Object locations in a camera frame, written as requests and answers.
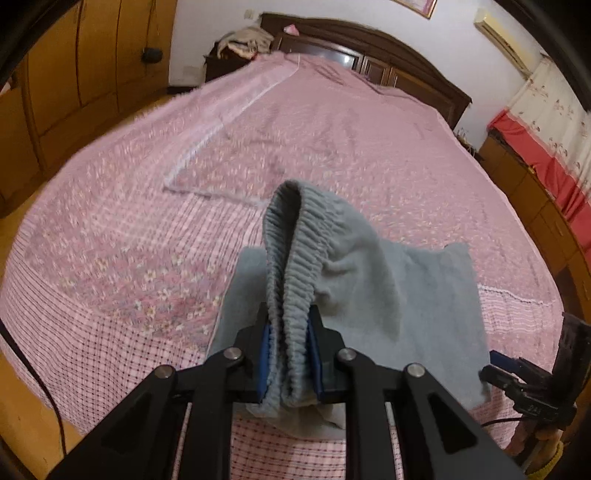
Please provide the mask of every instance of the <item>wooden wardrobe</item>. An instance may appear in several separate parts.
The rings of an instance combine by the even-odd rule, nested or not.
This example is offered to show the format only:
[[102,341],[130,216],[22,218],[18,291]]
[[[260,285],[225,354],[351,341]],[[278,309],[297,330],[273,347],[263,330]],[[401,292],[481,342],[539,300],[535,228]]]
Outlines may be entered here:
[[[0,217],[77,150],[165,93],[176,0],[82,0],[0,96]],[[142,62],[146,47],[163,59]]]

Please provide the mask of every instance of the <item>pink bedsheet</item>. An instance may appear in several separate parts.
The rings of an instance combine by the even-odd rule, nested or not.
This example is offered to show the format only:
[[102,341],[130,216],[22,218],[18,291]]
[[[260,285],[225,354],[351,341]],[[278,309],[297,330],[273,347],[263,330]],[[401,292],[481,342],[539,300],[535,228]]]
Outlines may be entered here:
[[[432,108],[327,60],[275,53],[76,154],[26,215],[0,316],[82,433],[155,366],[202,362],[239,251],[286,177],[393,241],[464,241],[491,348],[549,368],[562,304],[507,199]],[[13,354],[17,374],[42,393]],[[495,391],[478,420],[511,414]],[[492,430],[503,444],[512,427]],[[343,442],[236,419],[233,478],[341,478]]]

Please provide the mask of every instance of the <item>cabinet door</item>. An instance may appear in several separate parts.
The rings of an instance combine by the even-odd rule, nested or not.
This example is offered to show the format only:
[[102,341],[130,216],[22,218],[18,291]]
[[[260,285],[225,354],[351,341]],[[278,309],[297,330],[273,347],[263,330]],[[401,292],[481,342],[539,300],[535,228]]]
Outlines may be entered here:
[[584,320],[591,323],[591,274],[582,252],[576,252],[569,260],[569,270],[579,295]]
[[33,45],[28,89],[37,133],[80,108],[76,76],[76,34],[80,4],[67,11]]
[[174,14],[177,10],[177,0],[155,0],[150,13],[148,27],[148,47],[162,49],[162,61],[146,65],[148,76],[158,72],[168,73],[170,62],[170,44],[173,38]]
[[117,85],[146,75],[142,53],[147,43],[152,0],[121,0],[117,29]]
[[84,0],[78,33],[78,88],[86,105],[115,93],[117,20],[120,0]]
[[490,175],[491,180],[495,182],[508,197],[516,191],[519,184],[525,178],[527,168],[513,155],[507,153],[501,157],[499,166]]
[[525,179],[509,197],[521,222],[527,226],[548,203],[548,195],[544,187],[528,171]]
[[500,165],[502,158],[507,155],[507,150],[495,138],[487,137],[478,153],[483,159],[482,168],[491,175]]
[[117,97],[111,93],[93,100],[47,131],[41,137],[41,149],[49,173],[55,173],[65,160],[103,133],[101,127],[117,114]]
[[39,173],[20,88],[0,96],[0,151],[0,194],[8,200]]
[[566,258],[572,257],[578,250],[577,241],[554,202],[548,203],[542,209],[542,217],[558,241],[564,256]]
[[550,273],[553,276],[558,275],[566,266],[566,258],[541,214],[535,217],[527,230],[531,232],[531,237],[544,257]]

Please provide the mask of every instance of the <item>folded clothes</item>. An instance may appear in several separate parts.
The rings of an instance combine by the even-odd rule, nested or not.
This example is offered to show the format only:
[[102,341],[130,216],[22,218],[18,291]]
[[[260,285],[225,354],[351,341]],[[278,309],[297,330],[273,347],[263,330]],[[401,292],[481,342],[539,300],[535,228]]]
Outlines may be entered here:
[[466,408],[486,400],[488,363],[475,273],[466,244],[441,251],[379,238],[343,199],[288,180],[264,217],[265,249],[242,251],[210,346],[233,344],[267,302],[271,346],[267,392],[255,416],[293,436],[344,438],[342,406],[321,406],[306,352],[311,304],[345,345],[377,364],[422,363]]

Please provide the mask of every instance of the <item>curtain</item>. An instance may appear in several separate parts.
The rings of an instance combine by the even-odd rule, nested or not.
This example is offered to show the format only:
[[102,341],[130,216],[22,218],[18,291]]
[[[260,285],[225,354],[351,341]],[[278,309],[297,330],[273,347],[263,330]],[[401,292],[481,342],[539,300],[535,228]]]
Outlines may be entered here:
[[591,113],[551,59],[489,127],[535,169],[591,263]]

